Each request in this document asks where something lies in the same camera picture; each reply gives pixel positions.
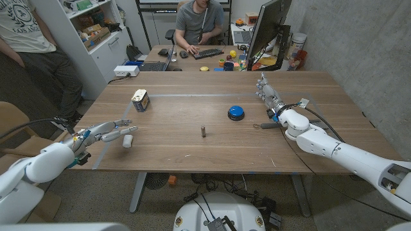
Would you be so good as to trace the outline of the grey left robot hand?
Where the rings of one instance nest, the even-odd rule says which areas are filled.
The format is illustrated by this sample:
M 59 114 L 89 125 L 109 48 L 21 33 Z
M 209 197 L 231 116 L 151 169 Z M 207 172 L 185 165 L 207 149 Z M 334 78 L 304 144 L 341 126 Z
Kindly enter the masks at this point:
M 113 131 L 113 129 L 115 128 L 128 126 L 130 123 L 132 123 L 132 121 L 128 119 L 99 123 L 86 129 L 80 130 L 76 135 L 74 135 L 73 138 L 66 139 L 62 143 L 66 146 L 69 146 L 75 155 L 79 155 L 94 142 L 110 142 L 122 135 L 128 134 L 138 129 L 137 126 L 131 126 L 125 128 L 124 130 Z

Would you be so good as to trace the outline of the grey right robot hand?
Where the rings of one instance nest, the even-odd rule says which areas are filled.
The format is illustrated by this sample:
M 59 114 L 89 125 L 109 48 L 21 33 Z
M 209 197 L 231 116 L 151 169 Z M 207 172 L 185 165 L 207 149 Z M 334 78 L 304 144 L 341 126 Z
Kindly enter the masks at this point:
M 256 84 L 258 92 L 256 94 L 265 102 L 269 111 L 276 117 L 279 117 L 281 112 L 286 108 L 286 104 L 280 98 L 279 93 L 268 84 L 268 80 L 264 73 L 261 73 L 261 78 Z

